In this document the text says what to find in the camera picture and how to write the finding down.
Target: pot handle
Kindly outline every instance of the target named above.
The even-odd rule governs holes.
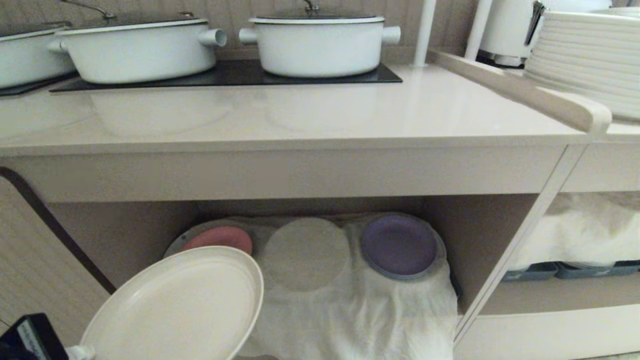
[[[198,41],[204,46],[224,46],[227,44],[227,33],[222,29],[210,29],[198,34]]]
[[[69,52],[67,45],[60,37],[54,37],[53,40],[47,44],[47,50],[61,54],[68,54]]]
[[[243,43],[243,45],[258,44],[258,34],[255,32],[254,29],[248,29],[248,28],[240,29],[240,33],[238,34],[238,37],[240,38],[240,42]]]
[[[397,44],[400,42],[400,27],[387,26],[382,29],[382,44]]]

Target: pink plate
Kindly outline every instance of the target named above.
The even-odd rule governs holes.
[[[246,231],[233,226],[214,227],[191,239],[180,251],[203,246],[228,246],[251,255],[253,243]]]

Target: pot lid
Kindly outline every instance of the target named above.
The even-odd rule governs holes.
[[[63,29],[62,22],[52,24],[0,25],[0,41],[53,34]]]
[[[350,12],[344,9],[292,9],[273,15],[256,16],[249,21],[259,24],[356,24],[381,22],[384,17]]]
[[[244,252],[187,250],[120,287],[81,345],[97,359],[230,360],[255,325],[263,292],[260,268]]]
[[[116,17],[88,20],[81,26],[60,31],[61,35],[80,33],[96,33],[104,31],[118,31],[143,28],[162,28],[165,26],[181,26],[191,24],[206,24],[207,19],[195,17],[192,13],[121,13]]]

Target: countertop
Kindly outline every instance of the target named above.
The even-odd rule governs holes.
[[[389,67],[403,83],[55,95],[51,86],[0,99],[0,156],[589,142],[585,133],[438,65]],[[616,129],[640,133],[628,127]]]

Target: cabinet door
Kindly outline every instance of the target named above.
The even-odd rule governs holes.
[[[21,191],[0,177],[0,318],[46,313],[62,343],[77,345],[109,293],[42,220],[42,203],[38,214]]]

